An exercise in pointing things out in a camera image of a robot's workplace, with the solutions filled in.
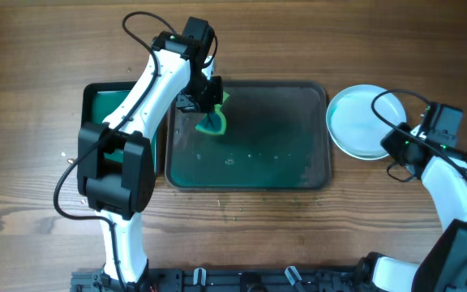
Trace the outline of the green yellow sponge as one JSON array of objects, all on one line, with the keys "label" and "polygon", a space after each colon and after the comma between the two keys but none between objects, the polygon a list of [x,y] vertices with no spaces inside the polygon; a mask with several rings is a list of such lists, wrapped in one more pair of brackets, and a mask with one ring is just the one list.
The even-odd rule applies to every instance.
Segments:
[{"label": "green yellow sponge", "polygon": [[222,104],[214,105],[214,110],[205,114],[195,129],[206,135],[223,135],[226,131],[226,117],[222,113],[221,107]]}]

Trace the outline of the white plate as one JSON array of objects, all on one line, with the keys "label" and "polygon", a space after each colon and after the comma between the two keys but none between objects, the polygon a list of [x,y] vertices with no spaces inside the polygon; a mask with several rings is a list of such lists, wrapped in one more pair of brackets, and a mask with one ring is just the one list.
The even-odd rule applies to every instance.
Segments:
[{"label": "white plate", "polygon": [[405,108],[391,93],[376,85],[359,84],[337,93],[329,102],[326,123],[335,145],[351,157],[364,161],[388,156],[381,140],[394,125],[407,121]]}]

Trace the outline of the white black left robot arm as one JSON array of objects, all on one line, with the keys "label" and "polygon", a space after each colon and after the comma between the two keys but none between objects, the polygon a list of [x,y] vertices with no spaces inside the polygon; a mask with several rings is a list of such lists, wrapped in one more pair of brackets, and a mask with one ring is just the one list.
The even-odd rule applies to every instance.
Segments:
[{"label": "white black left robot arm", "polygon": [[121,105],[103,122],[79,131],[79,193],[101,222],[106,262],[102,286],[135,291],[148,271],[141,213],[151,199],[155,172],[152,138],[169,107],[210,113],[223,100],[222,80],[212,73],[217,37],[210,28],[162,32],[148,46],[144,73]]}]

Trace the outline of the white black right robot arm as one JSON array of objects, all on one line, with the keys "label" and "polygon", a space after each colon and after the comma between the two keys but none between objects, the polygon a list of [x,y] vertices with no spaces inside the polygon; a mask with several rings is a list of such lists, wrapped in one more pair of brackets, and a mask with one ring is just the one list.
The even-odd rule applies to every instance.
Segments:
[{"label": "white black right robot arm", "polygon": [[356,287],[467,291],[467,153],[441,144],[432,135],[432,129],[402,122],[389,128],[379,142],[427,189],[443,233],[420,264],[370,253],[358,264]]}]

